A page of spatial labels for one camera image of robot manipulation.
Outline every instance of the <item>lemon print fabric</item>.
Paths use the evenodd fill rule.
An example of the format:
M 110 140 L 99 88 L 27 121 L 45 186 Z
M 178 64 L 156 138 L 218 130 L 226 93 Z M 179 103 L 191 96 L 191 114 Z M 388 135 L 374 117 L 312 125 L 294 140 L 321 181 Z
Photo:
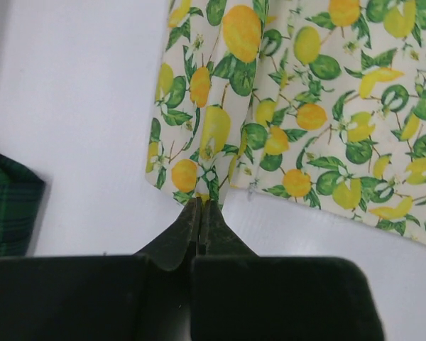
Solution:
M 426 0 L 170 0 L 146 177 L 426 244 Z

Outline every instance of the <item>green plaid fabric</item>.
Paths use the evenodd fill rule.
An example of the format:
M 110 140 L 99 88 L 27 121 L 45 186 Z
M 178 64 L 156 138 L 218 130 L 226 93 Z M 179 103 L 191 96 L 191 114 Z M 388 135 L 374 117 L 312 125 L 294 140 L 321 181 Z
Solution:
M 31 170 L 0 154 L 0 257 L 26 253 L 44 187 Z

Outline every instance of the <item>lemon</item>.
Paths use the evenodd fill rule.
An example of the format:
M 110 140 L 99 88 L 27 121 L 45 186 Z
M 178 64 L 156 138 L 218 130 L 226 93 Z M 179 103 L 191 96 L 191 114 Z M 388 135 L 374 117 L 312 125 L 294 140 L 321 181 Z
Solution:
M 261 21 L 251 7 L 232 7 L 222 19 L 222 34 L 229 51 L 244 63 L 256 59 L 261 44 Z
M 316 130 L 327 121 L 325 110 L 313 103 L 302 105 L 297 111 L 297 124 L 306 130 Z
M 407 182 L 411 185 L 420 185 L 426 182 L 426 175 L 423 175 L 426 172 L 426 158 L 417 158 L 412 161 L 407 168 L 406 172 L 410 172 Z
M 360 179 L 350 180 L 350 189 L 346 182 L 339 183 L 333 190 L 333 201 L 344 208 L 352 210 L 358 206 L 361 199 L 361 181 Z
M 191 78 L 191 102 L 199 108 L 205 107 L 211 86 L 209 70 L 205 66 L 199 67 Z
M 407 124 L 404 126 L 403 132 L 400 135 L 401 141 L 410 139 L 418 130 L 420 119 L 415 114 L 410 114 Z
M 262 126 L 267 126 L 267 122 L 272 122 L 275 114 L 276 103 L 272 99 L 264 99 L 256 109 L 256 122 Z
M 158 156 L 158 142 L 152 142 L 148 145 L 146 173 L 150 173 L 153 170 L 155 163 L 151 162 L 151 159 L 155 156 Z
M 385 30 L 395 38 L 408 36 L 415 26 L 416 3 L 409 0 L 404 3 L 404 15 L 399 12 L 397 6 L 392 7 L 383 20 Z
M 304 197 L 311 191 L 311 177 L 299 169 L 291 169 L 284 175 L 283 186 L 289 195 Z
M 197 164 L 188 158 L 178 161 L 172 168 L 172 182 L 180 192 L 194 190 L 197 182 Z
M 169 64 L 163 63 L 159 70 L 158 84 L 156 85 L 155 102 L 160 100 L 161 92 L 166 96 L 173 83 L 173 70 Z
M 200 138 L 200 156 L 204 160 L 211 159 L 223 149 L 229 137 L 230 126 L 231 119 L 222 108 L 207 108 Z
M 380 158 L 377 159 L 377 161 L 374 163 L 373 167 L 373 175 L 374 178 L 381 179 L 383 177 L 383 172 L 385 171 L 386 167 L 390 163 L 391 155 L 382 155 Z
M 377 82 L 391 82 L 404 75 L 404 72 L 390 69 L 389 67 L 380 67 L 377 70 L 371 71 L 361 78 L 360 83 L 360 97 L 368 97 L 376 85 Z
M 412 206 L 412 197 L 404 197 L 396 208 L 383 206 L 369 210 L 369 212 L 386 220 L 400 219 L 404 218 L 409 213 Z
M 268 155 L 279 155 L 289 150 L 289 138 L 287 134 L 279 127 L 270 128 L 270 137 L 265 142 L 263 151 Z
M 175 9 L 169 17 L 169 27 L 176 27 L 190 11 L 190 7 L 191 0 L 182 0 L 180 7 Z
M 360 17 L 360 0 L 330 0 L 328 12 L 334 25 L 350 26 Z
M 303 64 L 312 63 L 320 53 L 320 36 L 317 30 L 311 26 L 301 28 L 294 44 L 295 57 Z
M 376 128 L 374 124 L 372 126 L 368 125 L 371 118 L 372 115 L 368 112 L 358 112 L 354 114 L 351 118 L 350 123 L 355 123 L 356 128 L 347 130 L 347 141 L 360 142 L 366 140 Z

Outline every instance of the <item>white background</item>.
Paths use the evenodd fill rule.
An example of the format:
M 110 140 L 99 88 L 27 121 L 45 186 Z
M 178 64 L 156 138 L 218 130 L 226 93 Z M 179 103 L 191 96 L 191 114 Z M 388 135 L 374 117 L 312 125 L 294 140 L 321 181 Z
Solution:
M 48 182 L 31 254 L 129 254 L 181 207 L 143 179 L 164 0 L 0 0 L 0 152 Z M 261 255 L 335 255 L 368 276 L 390 341 L 426 341 L 426 247 L 296 204 L 229 193 Z

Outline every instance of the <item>black object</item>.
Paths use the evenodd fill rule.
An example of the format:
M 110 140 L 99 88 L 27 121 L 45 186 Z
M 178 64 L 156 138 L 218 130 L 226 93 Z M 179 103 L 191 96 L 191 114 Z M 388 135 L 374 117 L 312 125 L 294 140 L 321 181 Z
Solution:
M 212 201 L 133 256 L 0 260 L 0 341 L 383 338 L 354 264 L 258 257 Z

